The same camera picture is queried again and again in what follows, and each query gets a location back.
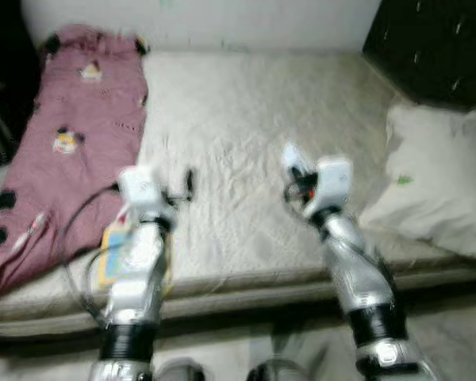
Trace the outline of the small white paper scrap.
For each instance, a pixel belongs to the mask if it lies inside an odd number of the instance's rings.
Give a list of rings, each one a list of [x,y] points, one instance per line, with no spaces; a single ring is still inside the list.
[[[282,150],[282,163],[292,179],[303,177],[311,172],[310,163],[305,160],[303,153],[291,141],[286,142]]]

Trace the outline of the colourful children's book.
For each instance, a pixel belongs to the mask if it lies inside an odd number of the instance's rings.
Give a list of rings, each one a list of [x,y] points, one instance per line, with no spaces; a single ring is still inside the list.
[[[105,231],[95,282],[101,291],[164,291],[171,284],[172,232],[158,224],[114,224]]]

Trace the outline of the white pillow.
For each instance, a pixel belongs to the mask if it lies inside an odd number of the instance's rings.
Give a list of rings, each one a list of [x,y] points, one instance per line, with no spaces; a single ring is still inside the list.
[[[386,185],[361,224],[476,259],[476,111],[397,104],[386,128]]]

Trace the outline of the white quilted mattress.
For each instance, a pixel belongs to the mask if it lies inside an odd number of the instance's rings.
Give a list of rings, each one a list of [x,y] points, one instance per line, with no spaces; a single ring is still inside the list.
[[[162,309],[180,321],[335,298],[324,246],[282,206],[284,144],[343,153],[354,168],[349,210],[386,182],[386,114],[393,87],[355,55],[152,53],[114,81],[43,84],[25,134],[81,132],[85,170],[136,132],[141,164],[169,183],[193,168],[195,195],[178,214]]]

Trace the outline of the pink cartoon print blanket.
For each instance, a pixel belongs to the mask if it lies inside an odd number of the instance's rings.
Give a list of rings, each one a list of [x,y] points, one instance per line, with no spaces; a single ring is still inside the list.
[[[0,297],[100,244],[136,163],[148,85],[140,37],[69,25],[42,51],[40,88],[0,187]]]

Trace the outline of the silver left robot leg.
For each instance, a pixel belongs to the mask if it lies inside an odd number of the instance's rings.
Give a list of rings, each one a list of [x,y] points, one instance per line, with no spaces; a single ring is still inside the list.
[[[206,381],[206,376],[200,363],[179,358],[159,366],[154,381]]]

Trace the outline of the silver robot leg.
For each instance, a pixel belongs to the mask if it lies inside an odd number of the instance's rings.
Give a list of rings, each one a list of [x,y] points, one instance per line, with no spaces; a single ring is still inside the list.
[[[206,376],[200,363],[179,358],[159,366],[154,381],[206,381]]]
[[[245,381],[311,381],[308,372],[293,360],[274,358],[253,367]]]

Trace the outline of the silver right robot leg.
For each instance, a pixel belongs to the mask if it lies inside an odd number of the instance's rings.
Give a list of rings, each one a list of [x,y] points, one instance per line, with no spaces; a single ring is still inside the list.
[[[293,360],[274,358],[253,367],[245,381],[311,381],[308,372]]]

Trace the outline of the black tufted headboard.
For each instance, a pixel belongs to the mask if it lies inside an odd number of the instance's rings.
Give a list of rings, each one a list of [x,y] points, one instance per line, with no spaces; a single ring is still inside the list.
[[[363,54],[414,102],[476,108],[476,0],[381,0]]]

